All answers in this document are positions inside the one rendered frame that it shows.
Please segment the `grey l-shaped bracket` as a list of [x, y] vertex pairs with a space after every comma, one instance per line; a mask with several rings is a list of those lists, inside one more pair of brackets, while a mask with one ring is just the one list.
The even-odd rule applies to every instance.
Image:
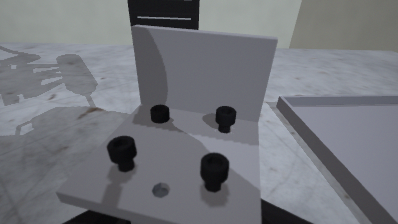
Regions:
[[[141, 104], [55, 191], [60, 202], [140, 224], [262, 224], [258, 121], [278, 38], [131, 26]], [[150, 110], [169, 108], [154, 123]], [[216, 110], [236, 110], [221, 133]], [[121, 172], [107, 145], [134, 139], [135, 167]], [[207, 191], [201, 159], [229, 161], [221, 190]], [[169, 193], [155, 197], [158, 188]]]

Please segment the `black screw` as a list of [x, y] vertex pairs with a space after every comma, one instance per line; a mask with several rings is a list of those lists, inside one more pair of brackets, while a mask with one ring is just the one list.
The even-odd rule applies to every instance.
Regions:
[[228, 178], [229, 161], [220, 153], [208, 153], [201, 159], [200, 175], [205, 188], [210, 192], [221, 190], [221, 184]]
[[118, 164], [121, 172], [128, 172], [134, 169], [134, 158], [137, 155], [135, 141], [130, 136], [119, 136], [112, 139], [107, 150], [110, 160]]
[[230, 126], [235, 123], [236, 110], [229, 106], [221, 106], [216, 110], [216, 123], [219, 124], [219, 131], [221, 133], [229, 133]]
[[165, 105], [155, 105], [150, 110], [154, 123], [165, 123], [170, 119], [169, 108]]

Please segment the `light grey shallow tray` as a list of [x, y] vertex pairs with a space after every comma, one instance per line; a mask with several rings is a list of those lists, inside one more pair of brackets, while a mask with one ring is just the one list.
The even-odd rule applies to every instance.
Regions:
[[398, 95], [279, 96], [276, 107], [372, 224], [398, 224]]

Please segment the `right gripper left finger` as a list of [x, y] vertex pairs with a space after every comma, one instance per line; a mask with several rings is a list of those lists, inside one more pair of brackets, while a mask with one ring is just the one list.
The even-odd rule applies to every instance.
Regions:
[[130, 221], [87, 210], [62, 224], [131, 224]]

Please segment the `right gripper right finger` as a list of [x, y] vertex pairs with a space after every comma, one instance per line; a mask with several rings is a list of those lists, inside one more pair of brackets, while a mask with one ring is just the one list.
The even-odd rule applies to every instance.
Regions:
[[261, 198], [262, 224], [313, 224]]

